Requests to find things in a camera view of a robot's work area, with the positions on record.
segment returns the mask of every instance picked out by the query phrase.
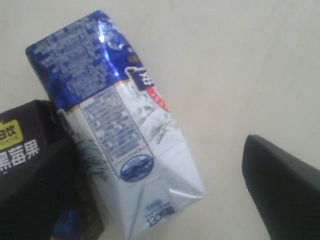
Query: yellow label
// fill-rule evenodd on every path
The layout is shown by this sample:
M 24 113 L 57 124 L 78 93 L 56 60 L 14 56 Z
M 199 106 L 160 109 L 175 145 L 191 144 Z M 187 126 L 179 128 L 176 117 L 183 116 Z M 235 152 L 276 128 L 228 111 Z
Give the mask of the yellow label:
M 0 151 L 21 143 L 23 140 L 24 136 L 17 120 L 7 123 L 0 122 Z

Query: beige surface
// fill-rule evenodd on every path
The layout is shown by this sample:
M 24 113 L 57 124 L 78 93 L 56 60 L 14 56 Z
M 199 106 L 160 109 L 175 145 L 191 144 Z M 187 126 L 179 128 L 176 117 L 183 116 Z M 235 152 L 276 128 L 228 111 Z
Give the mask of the beige surface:
M 26 46 L 96 9 L 130 40 L 207 189 L 144 240 L 267 240 L 241 173 L 248 134 L 320 168 L 319 0 L 1 0 L 0 111 L 46 94 Z M 103 240 L 118 240 L 108 225 Z

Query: blue carton top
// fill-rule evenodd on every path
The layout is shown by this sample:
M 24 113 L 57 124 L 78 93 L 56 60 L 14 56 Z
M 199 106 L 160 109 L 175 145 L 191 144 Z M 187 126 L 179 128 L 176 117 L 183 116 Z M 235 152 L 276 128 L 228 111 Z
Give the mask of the blue carton top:
M 141 68 L 137 54 L 112 20 L 98 10 L 27 47 L 47 94 L 66 112 Z

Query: package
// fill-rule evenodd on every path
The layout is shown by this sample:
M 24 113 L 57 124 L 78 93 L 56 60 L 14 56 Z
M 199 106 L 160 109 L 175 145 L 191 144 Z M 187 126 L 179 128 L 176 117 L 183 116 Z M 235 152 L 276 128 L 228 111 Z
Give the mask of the package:
M 0 178 L 66 136 L 49 101 L 34 100 L 0 114 Z M 74 190 L 52 239 L 97 240 L 104 231 L 88 180 L 80 164 Z
M 204 197 L 177 123 L 102 11 L 31 45 L 26 55 L 126 239 Z

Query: blue and white carton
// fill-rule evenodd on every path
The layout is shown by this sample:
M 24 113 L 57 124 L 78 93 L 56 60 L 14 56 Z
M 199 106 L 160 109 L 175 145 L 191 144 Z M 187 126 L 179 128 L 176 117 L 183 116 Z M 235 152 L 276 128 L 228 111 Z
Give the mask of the blue and white carton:
M 186 141 L 131 45 L 96 11 L 26 55 L 126 239 L 202 199 Z

